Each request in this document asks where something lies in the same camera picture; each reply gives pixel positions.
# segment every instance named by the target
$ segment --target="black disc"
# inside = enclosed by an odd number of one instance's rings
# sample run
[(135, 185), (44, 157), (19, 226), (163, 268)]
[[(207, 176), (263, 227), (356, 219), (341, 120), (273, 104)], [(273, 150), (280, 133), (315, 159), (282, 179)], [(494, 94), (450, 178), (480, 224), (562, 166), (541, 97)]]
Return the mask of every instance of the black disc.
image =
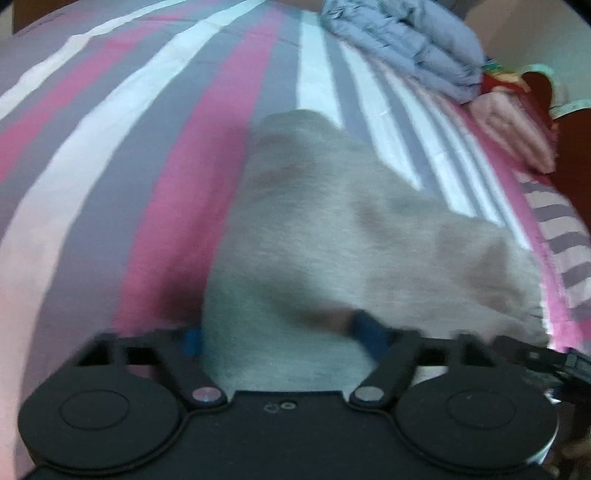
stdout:
[(148, 455), (179, 421), (177, 400), (156, 382), (122, 369), (84, 367), (44, 383), (22, 406), (18, 428), (36, 457), (100, 470)]
[(470, 472), (536, 463), (558, 429), (541, 392), (493, 368), (463, 368), (415, 385), (398, 402), (395, 419), (428, 457)]

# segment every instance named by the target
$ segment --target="gray cloth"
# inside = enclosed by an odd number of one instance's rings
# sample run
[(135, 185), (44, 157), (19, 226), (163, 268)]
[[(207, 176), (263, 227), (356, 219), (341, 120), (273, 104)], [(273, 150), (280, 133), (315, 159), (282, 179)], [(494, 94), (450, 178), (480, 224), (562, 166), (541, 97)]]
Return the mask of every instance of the gray cloth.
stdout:
[(427, 87), (465, 103), (486, 59), (478, 37), (430, 0), (326, 0), (324, 27)]
[(230, 393), (348, 394), (374, 364), (327, 327), (353, 309), (435, 338), (548, 341), (534, 260), (507, 232), (417, 192), (318, 113), (270, 116), (207, 282), (203, 367)]

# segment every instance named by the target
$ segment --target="gray stripe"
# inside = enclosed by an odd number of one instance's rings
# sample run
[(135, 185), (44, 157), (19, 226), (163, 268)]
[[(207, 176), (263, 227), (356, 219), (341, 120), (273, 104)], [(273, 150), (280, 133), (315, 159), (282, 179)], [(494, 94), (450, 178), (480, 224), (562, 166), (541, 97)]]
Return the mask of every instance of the gray stripe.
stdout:
[[(442, 114), (447, 117), (447, 119), (449, 120), (451, 125), (455, 128), (458, 128), (458, 125), (456, 123), (456, 119), (453, 118), (451, 115), (449, 115), (447, 113), (447, 110), (443, 106), (440, 106), (439, 108), (440, 108)], [(482, 168), (480, 166), (480, 162), (478, 162), (478, 160), (476, 159), (476, 152), (474, 152), (474, 150), (472, 149), (472, 146), (464, 138), (464, 136), (461, 134), (461, 132), (458, 132), (458, 133), (459, 133), (458, 134), (459, 141), (464, 145), (464, 149), (468, 152), (468, 155), (470, 155), (470, 160), (471, 160), (472, 164), (474, 165), (476, 171), (478, 172), (478, 175), (480, 175), (480, 179), (482, 181), (482, 184), (484, 185), (486, 192), (492, 201), (493, 207), (496, 210), (498, 218), (501, 219), (504, 227), (509, 228), (511, 221), (507, 218), (507, 215), (505, 214), (505, 211), (503, 210), (503, 208), (501, 208), (501, 205), (499, 204), (499, 200), (497, 199), (495, 193), (493, 192), (493, 189), (491, 188), (491, 185), (488, 182), (488, 177), (486, 175), (484, 175), (484, 172), (482, 171)]]
[(578, 219), (574, 210), (562, 204), (546, 205), (544, 207), (533, 208), (532, 211), (539, 222), (547, 222), (560, 217), (572, 217)]
[(584, 262), (562, 274), (562, 280), (566, 288), (575, 286), (583, 280), (591, 281), (591, 262)]
[(556, 190), (552, 187), (548, 187), (541, 183), (537, 183), (535, 181), (525, 181), (521, 184), (521, 188), (523, 189), (524, 193), (532, 193), (532, 192), (550, 192), (556, 193)]
[(339, 98), (345, 130), (347, 130), (349, 135), (370, 147), (372, 146), (371, 135), (369, 134), (365, 116), (361, 111), (359, 95), (353, 82), (353, 76), (349, 70), (349, 65), (343, 58), (343, 51), (340, 48), (339, 40), (327, 31), (324, 32), (324, 39), (333, 71), (336, 93)]
[(16, 84), (21, 75), (33, 65), (59, 50), (68, 37), (88, 32), (112, 18), (127, 15), (157, 1), (79, 0), (33, 22), (2, 43), (0, 93)]
[(242, 30), (267, 8), (254, 9), (228, 27), (230, 33), (222, 30), (214, 36), (113, 156), (64, 245), (33, 333), (21, 398), (87, 338), (111, 325), (134, 236), (168, 153), (220, 65), (243, 40)]
[[(435, 115), (433, 114), (433, 112), (431, 111), (429, 106), (425, 103), (425, 101), (423, 101), (422, 96), (417, 93), (417, 89), (416, 89), (415, 84), (413, 82), (409, 82), (406, 78), (404, 78), (404, 76), (401, 76), (401, 79), (406, 84), (406, 86), (409, 88), (409, 90), (412, 91), (412, 93), (414, 93), (414, 96), (417, 99), (417, 101), (423, 106), (424, 110), (427, 112), (427, 116), (431, 120), (431, 124), (435, 127), (435, 130), (437, 131), (437, 134), (439, 136), (439, 140), (443, 144), (444, 148), (446, 149), (447, 156), (451, 160), (453, 167), (456, 170), (456, 172), (460, 178), (460, 181), (462, 182), (462, 185), (464, 186), (464, 190), (466, 191), (468, 199), (470, 200), (470, 204), (474, 208), (476, 216), (480, 217), (480, 218), (484, 218), (485, 220), (488, 220), (485, 217), (484, 212), (482, 211), (482, 208), (480, 207), (480, 203), (478, 202), (476, 195), (474, 194), (474, 191), (472, 189), (472, 184), (468, 180), (466, 172), (462, 166), (462, 162), (460, 161), (460, 159), (457, 155), (456, 149), (453, 148), (449, 138), (447, 137), (445, 131), (443, 130), (443, 127), (442, 127), (439, 119), (437, 119), (435, 117)], [(480, 180), (481, 180), (482, 184), (486, 185), (486, 182), (482, 178), (482, 173), (480, 172), (480, 170), (477, 170), (477, 174), (480, 176)]]
[(301, 11), (281, 4), (273, 4), (273, 8), (281, 11), (284, 22), (262, 80), (259, 98), (252, 115), (253, 124), (261, 122), (273, 113), (288, 112), (297, 107), (297, 45), (300, 38)]
[(582, 304), (570, 309), (570, 314), (577, 322), (591, 320), (591, 300), (584, 301)]
[[(195, 21), (206, 18), (212, 13), (233, 5), (234, 0), (223, 2), (219, 5), (206, 7), (192, 16)], [(0, 232), (4, 234), (12, 216), (28, 189), (36, 181), (37, 177), (47, 166), (52, 155), (59, 146), (72, 133), (76, 125), (94, 108), (97, 103), (107, 97), (129, 75), (146, 64), (146, 62), (177, 33), (191, 27), (193, 22), (177, 22), (166, 26), (165, 30), (159, 30), (151, 34), (131, 50), (120, 62), (101, 75), (88, 88), (81, 92), (67, 107), (59, 110), (55, 117), (45, 126), (39, 135), (33, 139), (25, 149), (16, 166), (8, 175), (0, 187)], [(45, 85), (27, 98), (22, 105), (11, 114), (22, 114), (21, 108), (28, 109), (39, 103), (46, 94), (56, 87), (64, 78), (88, 58), (96, 54), (96, 48), (87, 48), (78, 55), (69, 65), (52, 76)]]
[(445, 202), (441, 185), (439, 185), (439, 182), (437, 181), (437, 176), (433, 171), (431, 162), (429, 162), (423, 145), (418, 139), (417, 133), (410, 122), (408, 112), (404, 108), (404, 105), (400, 101), (398, 95), (390, 87), (389, 83), (384, 77), (383, 72), (381, 72), (381, 70), (377, 68), (376, 65), (371, 61), (368, 62), (368, 65), (371, 67), (372, 72), (380, 85), (380, 88), (388, 98), (392, 117), (398, 125), (400, 133), (402, 134), (402, 138), (404, 139), (404, 143), (410, 154), (410, 159), (413, 162), (413, 168), (421, 179), (425, 193), (428, 193), (434, 198)]
[(548, 240), (548, 245), (555, 254), (564, 252), (567, 248), (578, 247), (579, 245), (591, 248), (589, 246), (589, 239), (581, 232), (564, 233), (563, 235)]

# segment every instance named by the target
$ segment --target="bed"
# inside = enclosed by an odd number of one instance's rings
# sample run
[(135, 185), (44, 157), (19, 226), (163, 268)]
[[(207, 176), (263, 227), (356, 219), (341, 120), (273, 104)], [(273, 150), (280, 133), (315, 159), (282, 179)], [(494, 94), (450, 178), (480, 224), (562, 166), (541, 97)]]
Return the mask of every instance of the bed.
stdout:
[(0, 71), (2, 479), (31, 465), (18, 405), (86, 339), (199, 321), (249, 129), (271, 113), (320, 111), (451, 210), (509, 229), (539, 260), (553, 345), (589, 346), (591, 274), (565, 286), (590, 251), (570, 203), (312, 12), (80, 0), (4, 44)]

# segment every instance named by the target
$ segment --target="folded blanket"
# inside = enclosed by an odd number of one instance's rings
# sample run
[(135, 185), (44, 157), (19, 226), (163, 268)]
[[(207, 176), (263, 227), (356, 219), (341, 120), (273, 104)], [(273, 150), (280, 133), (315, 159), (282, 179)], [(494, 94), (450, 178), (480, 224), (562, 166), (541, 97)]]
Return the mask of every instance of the folded blanket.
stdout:
[(324, 27), (460, 103), (475, 98), (485, 63), (476, 34), (430, 0), (326, 0)]

